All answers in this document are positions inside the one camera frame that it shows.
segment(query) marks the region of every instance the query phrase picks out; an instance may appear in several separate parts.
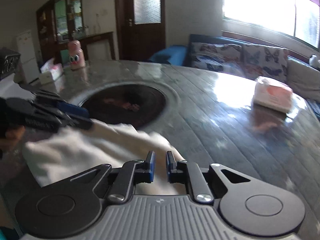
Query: human hand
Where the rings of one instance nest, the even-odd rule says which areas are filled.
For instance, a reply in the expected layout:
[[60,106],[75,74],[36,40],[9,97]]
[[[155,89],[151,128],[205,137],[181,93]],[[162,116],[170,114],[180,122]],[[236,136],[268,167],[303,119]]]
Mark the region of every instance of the human hand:
[[5,138],[0,138],[0,150],[10,151],[17,143],[21,140],[24,134],[24,126],[19,126],[17,128],[9,128],[5,132]]

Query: blue cushion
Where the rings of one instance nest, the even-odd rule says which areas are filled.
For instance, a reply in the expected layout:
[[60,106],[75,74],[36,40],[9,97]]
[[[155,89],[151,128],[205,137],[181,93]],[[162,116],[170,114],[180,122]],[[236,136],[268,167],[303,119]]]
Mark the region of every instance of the blue cushion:
[[172,45],[166,49],[156,52],[148,61],[153,63],[182,66],[186,53],[186,46]]

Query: window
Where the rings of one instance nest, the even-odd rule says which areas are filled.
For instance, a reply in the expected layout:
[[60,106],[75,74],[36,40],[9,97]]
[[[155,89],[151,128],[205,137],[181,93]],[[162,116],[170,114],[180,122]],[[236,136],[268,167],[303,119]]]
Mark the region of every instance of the window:
[[319,46],[319,0],[224,0],[224,16]]

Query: cartoon eyes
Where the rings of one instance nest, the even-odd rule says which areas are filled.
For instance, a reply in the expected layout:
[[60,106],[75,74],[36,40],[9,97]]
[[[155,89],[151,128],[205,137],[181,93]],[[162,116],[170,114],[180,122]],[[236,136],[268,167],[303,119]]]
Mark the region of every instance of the cartoon eyes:
[[80,60],[80,57],[78,55],[75,55],[74,57],[69,56],[69,61],[72,62],[78,62]]

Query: frosted glass panel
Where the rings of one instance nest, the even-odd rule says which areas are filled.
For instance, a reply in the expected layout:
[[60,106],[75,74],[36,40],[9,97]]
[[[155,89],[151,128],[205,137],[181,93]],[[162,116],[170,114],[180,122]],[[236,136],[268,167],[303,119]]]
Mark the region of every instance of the frosted glass panel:
[[161,23],[160,0],[134,0],[134,23]]
[[318,47],[320,34],[319,6],[310,0],[296,0],[296,37]]

